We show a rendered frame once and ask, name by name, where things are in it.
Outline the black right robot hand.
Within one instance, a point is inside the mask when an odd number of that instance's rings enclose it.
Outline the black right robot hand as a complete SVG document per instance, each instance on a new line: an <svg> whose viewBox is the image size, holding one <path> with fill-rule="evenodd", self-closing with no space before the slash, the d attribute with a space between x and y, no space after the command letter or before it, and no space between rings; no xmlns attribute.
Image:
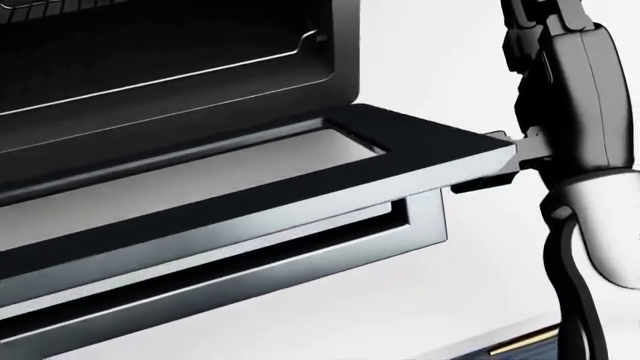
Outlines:
<svg viewBox="0 0 640 360"><path fill-rule="evenodd" d="M582 0L501 0L502 49L521 75L514 111L523 134L498 173L453 185L462 194L536 170L544 185L634 164L629 89L615 42Z"/></svg>

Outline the black toaster oven door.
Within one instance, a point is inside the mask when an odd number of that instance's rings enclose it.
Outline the black toaster oven door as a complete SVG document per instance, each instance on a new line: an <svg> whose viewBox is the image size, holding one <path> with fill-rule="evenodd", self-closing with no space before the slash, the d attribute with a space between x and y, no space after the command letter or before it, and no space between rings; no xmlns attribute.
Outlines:
<svg viewBox="0 0 640 360"><path fill-rule="evenodd" d="M512 143L367 104L134 158L0 153L0 360L44 360L447 238L441 191Z"/></svg>

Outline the black toaster oven body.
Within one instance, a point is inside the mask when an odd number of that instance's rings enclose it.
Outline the black toaster oven body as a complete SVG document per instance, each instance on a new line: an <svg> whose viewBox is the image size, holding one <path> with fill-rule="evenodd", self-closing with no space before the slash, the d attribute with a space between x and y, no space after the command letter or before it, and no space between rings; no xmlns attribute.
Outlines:
<svg viewBox="0 0 640 360"><path fill-rule="evenodd" d="M0 24L0 188L349 104L359 20L359 0L59 0Z"/></svg>

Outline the dark blue drawer front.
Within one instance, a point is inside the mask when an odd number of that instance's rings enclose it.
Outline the dark blue drawer front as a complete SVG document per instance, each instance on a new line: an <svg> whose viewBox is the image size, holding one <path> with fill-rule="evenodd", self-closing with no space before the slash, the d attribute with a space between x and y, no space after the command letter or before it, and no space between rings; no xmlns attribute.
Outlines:
<svg viewBox="0 0 640 360"><path fill-rule="evenodd" d="M498 356L489 356L491 360L557 360L558 335L555 338L543 341L542 343L525 347L510 353L503 353Z"/></svg>

